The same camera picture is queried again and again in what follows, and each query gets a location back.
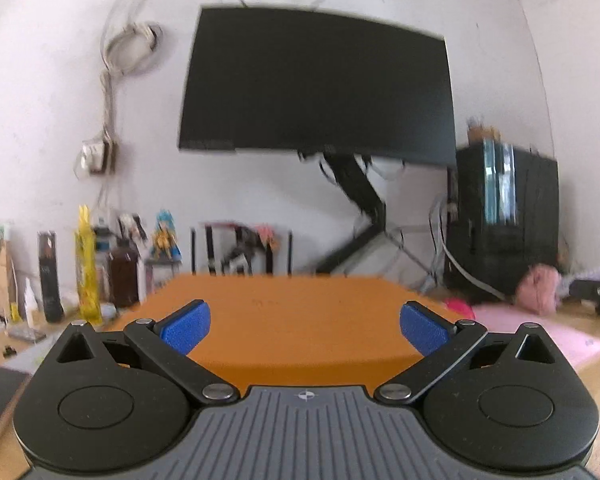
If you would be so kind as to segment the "orange box lid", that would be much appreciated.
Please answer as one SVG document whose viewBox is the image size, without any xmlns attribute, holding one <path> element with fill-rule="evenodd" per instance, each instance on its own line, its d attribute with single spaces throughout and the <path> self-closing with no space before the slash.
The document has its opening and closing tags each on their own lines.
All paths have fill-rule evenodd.
<svg viewBox="0 0 600 480">
<path fill-rule="evenodd" d="M 417 301 L 450 322 L 444 304 L 383 278 L 181 274 L 112 324 L 160 321 L 204 300 L 210 332 L 189 359 L 233 384 L 363 386 L 368 392 L 420 360 L 399 315 Z"/>
</svg>

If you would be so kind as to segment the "pink computer mouse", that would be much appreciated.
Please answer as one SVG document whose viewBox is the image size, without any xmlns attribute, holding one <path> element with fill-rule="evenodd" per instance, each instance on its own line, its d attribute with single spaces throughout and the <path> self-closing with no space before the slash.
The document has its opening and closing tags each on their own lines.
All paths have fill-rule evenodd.
<svg viewBox="0 0 600 480">
<path fill-rule="evenodd" d="M 455 312 L 461 318 L 465 320 L 474 320 L 476 318 L 474 309 L 466 304 L 464 300 L 460 300 L 457 298 L 446 298 L 444 300 L 444 304 L 446 307 Z"/>
</svg>

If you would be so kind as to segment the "brown glass bottle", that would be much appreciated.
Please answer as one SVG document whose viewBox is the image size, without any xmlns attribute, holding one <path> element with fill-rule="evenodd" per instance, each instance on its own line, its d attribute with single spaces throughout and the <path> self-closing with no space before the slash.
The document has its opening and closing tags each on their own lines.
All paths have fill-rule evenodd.
<svg viewBox="0 0 600 480">
<path fill-rule="evenodd" d="M 128 238 L 119 237 L 108 252 L 110 298 L 117 309 L 132 307 L 138 301 L 138 252 Z"/>
</svg>

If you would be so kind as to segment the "yellow spray bottle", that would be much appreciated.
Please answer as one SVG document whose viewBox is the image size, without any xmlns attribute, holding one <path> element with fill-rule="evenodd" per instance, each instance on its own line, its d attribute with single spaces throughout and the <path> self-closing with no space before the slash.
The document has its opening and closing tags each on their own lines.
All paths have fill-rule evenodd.
<svg viewBox="0 0 600 480">
<path fill-rule="evenodd" d="M 91 211 L 86 205 L 79 206 L 76 229 L 76 288 L 82 318 L 99 325 L 102 322 L 102 311 L 97 283 L 95 233 L 91 225 Z"/>
</svg>

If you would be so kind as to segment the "blue haired anime figure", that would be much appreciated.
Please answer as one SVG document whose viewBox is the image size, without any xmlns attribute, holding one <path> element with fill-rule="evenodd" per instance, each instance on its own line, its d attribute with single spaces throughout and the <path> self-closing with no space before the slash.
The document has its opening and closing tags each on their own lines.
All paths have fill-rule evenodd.
<svg viewBox="0 0 600 480">
<path fill-rule="evenodd" d="M 176 240 L 172 214 L 161 209 L 156 217 L 156 227 L 152 233 L 150 258 L 155 260 L 181 261 L 182 254 Z"/>
</svg>

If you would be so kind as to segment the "black tall bottle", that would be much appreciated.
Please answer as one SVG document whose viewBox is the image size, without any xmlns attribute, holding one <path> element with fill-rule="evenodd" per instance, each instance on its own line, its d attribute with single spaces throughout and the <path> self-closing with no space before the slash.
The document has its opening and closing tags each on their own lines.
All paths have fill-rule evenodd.
<svg viewBox="0 0 600 480">
<path fill-rule="evenodd" d="M 65 313 L 59 292 L 56 234 L 52 231 L 38 232 L 38 270 L 46 322 L 59 323 Z"/>
</svg>

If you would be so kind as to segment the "pink haired anime figure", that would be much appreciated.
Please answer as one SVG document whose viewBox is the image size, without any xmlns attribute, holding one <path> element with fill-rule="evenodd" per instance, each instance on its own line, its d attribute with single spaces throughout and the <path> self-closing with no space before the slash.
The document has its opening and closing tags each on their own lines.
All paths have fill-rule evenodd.
<svg viewBox="0 0 600 480">
<path fill-rule="evenodd" d="M 221 259 L 221 272 L 223 274 L 253 274 L 253 260 L 257 256 L 264 257 L 264 273 L 274 274 L 274 252 L 279 248 L 278 237 L 272 226 L 259 224 L 246 226 L 245 224 L 230 223 L 227 229 L 232 229 L 235 234 L 235 244 Z"/>
</svg>

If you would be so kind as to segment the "black computer tower case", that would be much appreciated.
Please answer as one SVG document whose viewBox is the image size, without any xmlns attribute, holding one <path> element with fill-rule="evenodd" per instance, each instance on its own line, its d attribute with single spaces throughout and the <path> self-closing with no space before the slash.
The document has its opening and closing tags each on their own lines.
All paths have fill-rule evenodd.
<svg viewBox="0 0 600 480">
<path fill-rule="evenodd" d="M 466 278 L 512 296 L 537 264 L 558 265 L 559 180 L 555 159 L 484 140 L 456 152 L 448 177 L 444 284 L 482 301 Z"/>
</svg>

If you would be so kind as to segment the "black curved monitor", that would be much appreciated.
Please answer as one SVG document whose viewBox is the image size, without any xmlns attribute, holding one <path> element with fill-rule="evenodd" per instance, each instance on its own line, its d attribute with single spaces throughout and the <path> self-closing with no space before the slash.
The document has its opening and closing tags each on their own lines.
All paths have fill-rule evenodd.
<svg viewBox="0 0 600 480">
<path fill-rule="evenodd" d="M 341 14 L 207 6 L 189 61 L 178 145 L 451 167 L 456 139 L 445 42 Z"/>
</svg>

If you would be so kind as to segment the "white wall power socket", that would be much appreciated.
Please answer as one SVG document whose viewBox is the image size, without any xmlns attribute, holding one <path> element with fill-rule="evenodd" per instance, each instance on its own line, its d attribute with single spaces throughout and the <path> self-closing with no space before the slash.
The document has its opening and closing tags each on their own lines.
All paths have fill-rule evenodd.
<svg viewBox="0 0 600 480">
<path fill-rule="evenodd" d="M 84 141 L 80 151 L 79 165 L 89 176 L 112 174 L 116 163 L 117 143 L 107 139 Z"/>
</svg>

